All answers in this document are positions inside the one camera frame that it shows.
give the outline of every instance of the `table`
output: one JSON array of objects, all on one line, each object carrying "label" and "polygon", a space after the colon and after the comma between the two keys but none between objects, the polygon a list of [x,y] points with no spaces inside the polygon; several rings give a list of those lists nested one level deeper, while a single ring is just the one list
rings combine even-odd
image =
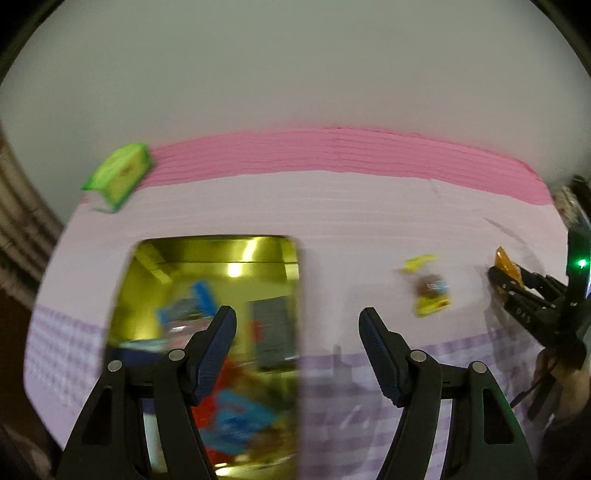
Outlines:
[{"label": "table", "polygon": [[[400,412],[382,397],[358,338],[365,306],[441,363],[483,361],[508,397],[528,386],[540,347],[491,302],[486,269],[502,245],[525,268],[560,280],[567,236],[546,186],[524,163],[353,128],[221,135],[152,153],[157,167],[119,213],[77,208],[37,297],[25,389],[60,445],[100,373],[133,247],[162,236],[297,241],[302,478],[372,478],[391,443]],[[397,270],[425,253],[437,255],[452,305],[418,319]],[[535,449],[539,434],[523,408],[516,414]],[[429,478],[439,477],[449,415],[446,404]]]}]

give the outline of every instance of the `purple checkered tablecloth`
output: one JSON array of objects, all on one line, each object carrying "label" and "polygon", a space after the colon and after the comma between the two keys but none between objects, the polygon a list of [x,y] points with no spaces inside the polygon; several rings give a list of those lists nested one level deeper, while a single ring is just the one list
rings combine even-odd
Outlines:
[{"label": "purple checkered tablecloth", "polygon": [[[48,400],[79,414],[102,367],[105,331],[37,306],[27,341],[25,376]],[[517,324],[487,334],[418,346],[440,363],[486,363],[507,397],[530,384],[539,346]],[[394,437],[401,411],[382,396],[364,352],[305,356],[300,361],[300,477],[375,478]],[[539,433],[516,414],[535,451]],[[439,478],[451,402],[442,403],[428,478]]]}]

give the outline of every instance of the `plastic wrapper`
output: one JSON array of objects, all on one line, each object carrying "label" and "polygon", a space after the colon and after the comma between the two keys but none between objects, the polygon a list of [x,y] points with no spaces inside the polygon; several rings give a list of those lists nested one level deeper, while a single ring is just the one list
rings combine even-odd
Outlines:
[{"label": "plastic wrapper", "polygon": [[421,255],[404,263],[416,296],[414,312],[417,317],[431,315],[451,303],[447,283],[434,269],[435,260],[435,255]]}]

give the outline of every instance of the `black cable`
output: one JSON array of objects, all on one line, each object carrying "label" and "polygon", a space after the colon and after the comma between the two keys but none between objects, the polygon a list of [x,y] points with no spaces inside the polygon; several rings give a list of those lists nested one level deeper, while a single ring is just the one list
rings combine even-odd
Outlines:
[{"label": "black cable", "polygon": [[534,383],[532,384],[532,386],[531,386],[529,389],[527,389],[527,390],[525,390],[525,391],[523,391],[523,392],[521,392],[521,393],[517,394],[517,396],[516,396],[516,397],[515,397],[513,400],[511,400],[511,402],[509,403],[509,406],[510,406],[511,408],[515,408],[517,405],[519,405],[519,404],[520,404],[520,403],[521,403],[521,402],[524,400],[524,398],[525,398],[525,397],[527,397],[527,396],[528,396],[530,393],[532,393],[532,392],[533,392],[533,391],[534,391],[536,388],[538,388],[538,387],[540,386],[540,384],[541,384],[541,383],[542,383],[542,382],[543,382],[543,381],[544,381],[546,378],[548,378],[548,376],[549,376],[549,375],[552,373],[552,370],[554,369],[554,367],[556,366],[556,364],[557,364],[557,363],[558,363],[558,359],[556,359],[556,360],[554,361],[554,363],[553,363],[553,364],[552,364],[552,366],[551,366],[551,367],[548,369],[548,371],[547,371],[547,372],[546,372],[544,375],[542,375],[542,376],[541,376],[541,377],[540,377],[540,378],[539,378],[539,379],[538,379],[536,382],[534,382]]}]

